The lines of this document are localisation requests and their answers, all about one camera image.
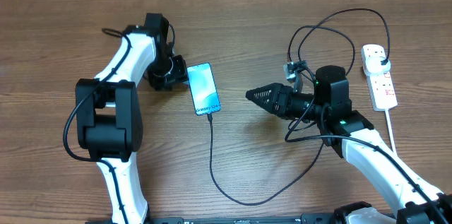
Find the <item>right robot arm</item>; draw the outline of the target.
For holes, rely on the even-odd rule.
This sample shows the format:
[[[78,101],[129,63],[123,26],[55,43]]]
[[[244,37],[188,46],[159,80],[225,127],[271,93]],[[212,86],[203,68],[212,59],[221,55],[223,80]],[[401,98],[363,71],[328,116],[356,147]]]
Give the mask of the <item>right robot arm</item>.
[[[345,69],[321,67],[312,81],[312,94],[272,83],[248,90],[246,98],[279,118],[315,122],[317,137],[370,181],[393,214],[359,201],[335,209],[329,223],[450,223],[451,196],[411,170],[374,125],[352,109]]]

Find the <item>blue Galaxy smartphone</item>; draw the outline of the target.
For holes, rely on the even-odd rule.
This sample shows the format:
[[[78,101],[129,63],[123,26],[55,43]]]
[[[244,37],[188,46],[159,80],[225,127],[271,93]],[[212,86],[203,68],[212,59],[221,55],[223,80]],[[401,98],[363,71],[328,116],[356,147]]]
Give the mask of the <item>blue Galaxy smartphone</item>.
[[[189,87],[198,116],[218,112],[221,110],[211,65],[198,64],[187,68]]]

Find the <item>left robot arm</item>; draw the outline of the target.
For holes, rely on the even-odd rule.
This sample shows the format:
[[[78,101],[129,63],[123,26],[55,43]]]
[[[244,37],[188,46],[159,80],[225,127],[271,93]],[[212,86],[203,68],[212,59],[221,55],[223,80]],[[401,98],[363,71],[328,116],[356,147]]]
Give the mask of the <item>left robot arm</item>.
[[[173,32],[161,13],[147,13],[142,25],[121,31],[103,29],[120,38],[119,49],[94,78],[76,84],[68,120],[76,122],[78,144],[89,154],[85,161],[95,163],[104,177],[112,204],[109,223],[152,221],[138,174],[143,121],[137,87],[142,79],[156,91],[188,82],[186,62],[167,39]]]

